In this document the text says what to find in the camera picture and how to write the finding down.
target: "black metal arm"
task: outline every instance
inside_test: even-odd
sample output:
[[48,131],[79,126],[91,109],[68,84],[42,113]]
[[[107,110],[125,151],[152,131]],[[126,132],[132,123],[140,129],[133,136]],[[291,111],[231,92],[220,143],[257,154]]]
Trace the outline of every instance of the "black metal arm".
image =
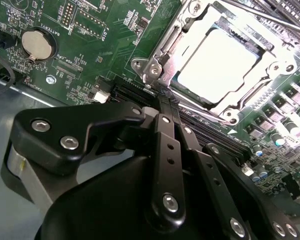
[[[204,149],[179,119],[130,102],[31,109],[14,119],[1,176],[45,215],[42,240],[300,239],[217,145]],[[81,163],[134,157],[78,185]]]

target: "green circuit board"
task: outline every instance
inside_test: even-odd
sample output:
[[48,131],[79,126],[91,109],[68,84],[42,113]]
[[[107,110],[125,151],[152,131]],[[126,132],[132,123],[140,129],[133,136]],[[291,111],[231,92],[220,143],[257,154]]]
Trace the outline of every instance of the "green circuit board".
[[[0,30],[21,37],[34,26],[49,31],[57,54],[33,64],[21,43],[0,55],[27,76],[24,84],[68,105],[89,103],[99,76],[139,81],[134,56],[148,58],[180,0],[0,0]],[[56,77],[49,85],[46,76]]]
[[[92,100],[87,96],[100,76],[110,81],[119,76],[123,81],[141,82],[131,68],[131,60],[150,56],[180,6],[180,0],[0,0],[0,30],[20,39],[26,30],[40,27],[57,43],[56,55],[39,64],[25,57],[20,42],[7,50],[0,49],[0,56],[26,76],[21,84],[67,105],[89,104]],[[46,82],[49,75],[56,78],[55,84]],[[277,147],[270,139],[272,130],[253,139],[246,127],[264,116],[263,107],[272,97],[299,81],[299,70],[278,77],[262,107],[244,108],[236,126],[199,119],[244,146],[262,147],[264,155],[254,158],[268,171],[268,177],[257,183],[264,193],[271,194],[289,173],[300,178],[300,138],[295,147]],[[196,100],[197,96],[187,89],[180,91]],[[277,166],[279,173],[274,172]]]

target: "screw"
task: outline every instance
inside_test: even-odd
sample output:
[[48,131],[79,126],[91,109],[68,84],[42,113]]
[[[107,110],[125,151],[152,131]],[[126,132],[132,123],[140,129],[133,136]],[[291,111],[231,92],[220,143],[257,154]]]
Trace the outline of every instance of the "screw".
[[177,200],[170,194],[164,195],[162,202],[164,207],[172,213],[175,213],[179,209]]
[[133,65],[134,65],[134,67],[136,69],[140,69],[141,68],[141,63],[139,61],[135,61]]
[[292,236],[294,236],[295,238],[298,237],[297,231],[296,231],[290,224],[287,223],[285,226],[286,226],[286,228],[288,229],[288,232],[289,232]]
[[162,67],[159,64],[152,64],[150,69],[149,69],[149,72],[153,77],[157,77],[161,74]]
[[55,84],[57,82],[57,79],[55,76],[53,75],[47,75],[46,78],[45,78],[45,81],[48,83],[48,84]]
[[170,123],[170,120],[166,118],[165,116],[162,117],[162,120],[165,121],[167,124]]
[[79,147],[78,140],[73,136],[64,136],[61,138],[60,144],[64,149],[67,150],[75,150],[77,147]]
[[240,237],[243,238],[246,235],[244,227],[235,218],[230,219],[230,225],[232,230]]
[[31,124],[32,128],[37,131],[44,133],[50,129],[50,124],[44,120],[35,120]]
[[132,108],[132,112],[134,112],[135,114],[138,114],[140,115],[141,114],[141,111],[139,109],[136,109],[136,108]]
[[197,18],[202,13],[201,10],[202,3],[198,0],[194,0],[189,4],[189,13],[194,17]]
[[293,65],[289,65],[285,68],[285,70],[290,73],[295,67]]
[[219,149],[215,146],[211,147],[212,151],[214,151],[216,154],[220,154]]
[[183,129],[186,131],[187,134],[191,134],[191,129],[187,126],[185,126]]
[[275,221],[273,222],[273,227],[274,230],[281,236],[284,237],[286,236],[285,230],[282,228],[282,226],[280,226],[278,223],[276,223]]

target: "cable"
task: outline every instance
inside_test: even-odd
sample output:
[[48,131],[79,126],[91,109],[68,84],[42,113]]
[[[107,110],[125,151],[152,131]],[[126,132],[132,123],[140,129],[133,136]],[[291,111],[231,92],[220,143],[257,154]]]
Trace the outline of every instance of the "cable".
[[9,63],[1,57],[0,64],[8,71],[10,75],[10,80],[6,83],[6,85],[3,88],[0,89],[0,94],[3,94],[16,82],[16,75],[12,68],[9,66]]
[[270,21],[272,21],[274,23],[277,23],[277,24],[280,24],[280,25],[286,27],[287,29],[291,29],[293,31],[296,31],[296,32],[300,33],[300,27],[299,26],[291,24],[289,22],[286,22],[284,20],[281,20],[281,19],[276,18],[274,16],[271,16],[269,14],[263,13],[261,11],[258,11],[258,10],[254,9],[252,7],[249,7],[249,6],[245,5],[245,4],[242,4],[242,3],[237,2],[235,0],[220,0],[220,1],[224,2],[224,3],[227,3],[227,4],[230,4],[232,6],[235,6],[235,7],[239,8],[239,9],[245,10],[245,11],[247,11],[249,13],[252,13],[252,14],[257,15],[259,17],[262,17],[264,19],[268,19],[268,20],[270,20]]

